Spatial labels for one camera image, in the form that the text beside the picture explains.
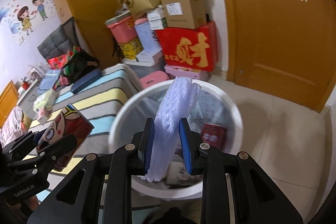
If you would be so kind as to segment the grey drawer cabinet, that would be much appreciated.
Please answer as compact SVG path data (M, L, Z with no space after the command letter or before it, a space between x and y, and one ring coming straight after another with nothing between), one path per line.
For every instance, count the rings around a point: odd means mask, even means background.
M34 80L28 89L19 97L17 106L19 106L26 114L33 108L33 104L38 94L39 80Z

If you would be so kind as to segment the dark grey padded headboard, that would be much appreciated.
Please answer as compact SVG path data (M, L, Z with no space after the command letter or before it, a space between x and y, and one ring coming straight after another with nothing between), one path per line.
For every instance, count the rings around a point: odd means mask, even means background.
M79 47L79 41L75 29L74 17L68 19L54 30L39 46L38 51L48 61Z

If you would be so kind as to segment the brown cardboard box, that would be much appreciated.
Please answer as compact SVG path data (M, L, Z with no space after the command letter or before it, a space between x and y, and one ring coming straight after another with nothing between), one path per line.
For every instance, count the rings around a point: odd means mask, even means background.
M203 0L161 0L168 27L196 29L206 21Z

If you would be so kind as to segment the white stacked boxes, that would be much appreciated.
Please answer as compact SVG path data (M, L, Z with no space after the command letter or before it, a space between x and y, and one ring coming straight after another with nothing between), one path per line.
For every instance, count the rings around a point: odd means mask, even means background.
M163 30L167 27L166 17L162 5L146 13L152 31Z

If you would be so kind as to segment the yellow patterned box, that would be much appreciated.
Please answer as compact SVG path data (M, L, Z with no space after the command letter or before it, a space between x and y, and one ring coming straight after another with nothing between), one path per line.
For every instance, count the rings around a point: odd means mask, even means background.
M118 43L124 57L128 60L135 60L137 55L143 51L139 37L135 37L127 43Z

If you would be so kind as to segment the cartoon couple wall sticker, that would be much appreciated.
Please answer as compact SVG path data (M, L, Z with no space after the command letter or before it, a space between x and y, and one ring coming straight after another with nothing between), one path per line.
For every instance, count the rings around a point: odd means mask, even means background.
M29 35L33 32L32 20L39 15L42 21L48 18L45 9L45 0L32 0L32 4L35 7L30 11L28 6L23 6L17 13L17 19L21 23L22 32Z

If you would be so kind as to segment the red gift box gold character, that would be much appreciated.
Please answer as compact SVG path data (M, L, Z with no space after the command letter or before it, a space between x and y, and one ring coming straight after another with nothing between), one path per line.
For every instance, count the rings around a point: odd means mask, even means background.
M212 72L218 62L217 27L212 20L197 29L157 30L167 65Z

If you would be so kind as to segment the red patterned blanket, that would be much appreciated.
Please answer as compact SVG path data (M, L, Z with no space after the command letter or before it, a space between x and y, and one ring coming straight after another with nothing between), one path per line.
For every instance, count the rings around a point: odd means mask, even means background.
M70 59L72 58L72 56L75 53L79 52L80 50L81 50L80 47L73 46L72 50L68 50L66 54L63 54L61 56L48 59L47 62L49 64L50 68L53 69L53 70L62 69L62 67L66 63L68 63L68 61L70 61Z

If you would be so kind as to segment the pink plastic stool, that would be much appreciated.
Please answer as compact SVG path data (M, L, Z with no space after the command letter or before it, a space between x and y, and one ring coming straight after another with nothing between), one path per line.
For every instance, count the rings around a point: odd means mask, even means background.
M155 84L169 80L169 76L163 71L155 71L149 75L139 79L143 89L153 86Z

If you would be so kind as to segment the striped table cloth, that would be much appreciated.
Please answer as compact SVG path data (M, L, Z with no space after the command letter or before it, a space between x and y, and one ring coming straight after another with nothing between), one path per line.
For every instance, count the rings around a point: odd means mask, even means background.
M92 152L100 156L109 152L108 135L116 115L127 100L141 90L142 86L136 73L128 65L117 64L103 70L102 77L77 94L73 94L70 87L62 89L52 106L50 118L44 125L36 119L32 121L29 130L42 131L49 126L66 104L71 103L94 126L91 134L77 150L67 167L61 172L53 170L49 174L50 186L37 194L39 202L49 195L86 154Z

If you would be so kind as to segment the red cartoon snack box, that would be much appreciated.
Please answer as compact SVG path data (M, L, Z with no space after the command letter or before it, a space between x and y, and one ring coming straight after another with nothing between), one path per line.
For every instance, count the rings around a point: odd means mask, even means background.
M77 141L76 147L60 159L57 159L53 167L54 170L61 172L69 164L75 152L94 128L94 125L74 105L68 103L42 134L42 137L38 141L37 151L44 149L67 135L75 136Z

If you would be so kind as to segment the lavender plastic container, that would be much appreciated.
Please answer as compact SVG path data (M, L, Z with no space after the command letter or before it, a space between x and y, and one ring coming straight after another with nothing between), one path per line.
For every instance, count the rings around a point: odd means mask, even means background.
M147 18L135 20L134 28L146 53L154 53L162 50L156 33L150 28Z

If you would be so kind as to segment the red drink can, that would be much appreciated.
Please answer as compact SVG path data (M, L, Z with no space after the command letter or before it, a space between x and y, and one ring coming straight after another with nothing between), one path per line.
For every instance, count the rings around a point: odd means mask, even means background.
M205 124L202 128L201 138L204 143L209 143L218 150L224 148L227 130L216 124Z

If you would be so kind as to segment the purple foam net sleeve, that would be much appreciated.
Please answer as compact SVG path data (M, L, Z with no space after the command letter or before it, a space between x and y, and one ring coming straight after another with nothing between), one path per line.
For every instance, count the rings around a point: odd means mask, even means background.
M154 142L150 168L143 180L160 181L179 144L179 122L187 118L198 101L201 86L188 77L177 77L159 104L154 118Z

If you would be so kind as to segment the wooden door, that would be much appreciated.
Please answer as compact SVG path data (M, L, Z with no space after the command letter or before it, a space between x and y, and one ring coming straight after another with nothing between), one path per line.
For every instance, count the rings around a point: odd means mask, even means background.
M225 0L229 81L322 111L335 87L335 0Z

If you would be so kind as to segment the pink plastic storage bin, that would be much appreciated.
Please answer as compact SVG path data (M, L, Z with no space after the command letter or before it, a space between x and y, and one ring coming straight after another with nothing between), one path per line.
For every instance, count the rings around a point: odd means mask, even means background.
M120 44L125 44L137 37L134 19L129 12L107 20L105 25L112 32L116 42Z

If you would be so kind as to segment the blue folded cloth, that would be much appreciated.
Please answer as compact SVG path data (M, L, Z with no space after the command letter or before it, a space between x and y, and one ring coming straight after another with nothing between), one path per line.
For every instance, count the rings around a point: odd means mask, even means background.
M45 93L46 91L50 90L51 88L53 88L57 82L57 80L59 79L59 76L61 74L61 70L60 69L49 69L45 76L42 78L39 86L38 86L38 94L42 95L43 93Z

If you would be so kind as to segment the small red white box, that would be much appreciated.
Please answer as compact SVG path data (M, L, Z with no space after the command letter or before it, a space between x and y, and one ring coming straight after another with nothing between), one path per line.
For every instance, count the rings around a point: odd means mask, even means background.
M49 120L50 115L51 115L51 108L42 107L42 108L38 111L37 121L38 121L41 125L44 125L44 124Z

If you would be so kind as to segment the black bag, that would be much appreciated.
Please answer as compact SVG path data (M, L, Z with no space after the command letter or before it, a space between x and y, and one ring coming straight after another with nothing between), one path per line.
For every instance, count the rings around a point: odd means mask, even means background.
M62 67L61 75L65 77L70 84L83 78L91 71L99 68L100 61L86 51L81 50L75 53L71 59Z

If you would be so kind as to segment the navy blue pencil case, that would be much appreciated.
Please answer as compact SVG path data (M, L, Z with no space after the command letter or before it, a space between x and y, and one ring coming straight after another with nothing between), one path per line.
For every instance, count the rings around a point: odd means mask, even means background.
M84 88L88 87L90 84L94 83L96 80L102 77L102 71L100 69L95 69L90 73L86 74L82 78L78 79L71 87L71 92L77 94Z

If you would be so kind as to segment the yellow-green tissue pack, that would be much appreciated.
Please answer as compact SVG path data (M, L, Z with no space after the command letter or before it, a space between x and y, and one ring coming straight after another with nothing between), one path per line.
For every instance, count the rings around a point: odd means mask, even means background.
M54 89L49 89L48 91L44 92L34 101L34 112L38 113L42 108L46 108L48 111L50 111L58 96L59 93Z

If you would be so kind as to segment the floral bedding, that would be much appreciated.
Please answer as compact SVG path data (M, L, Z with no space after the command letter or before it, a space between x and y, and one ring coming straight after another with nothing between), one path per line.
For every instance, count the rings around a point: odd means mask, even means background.
M19 106L15 106L1 127L2 148L11 141L25 135L30 128L31 122L32 119Z

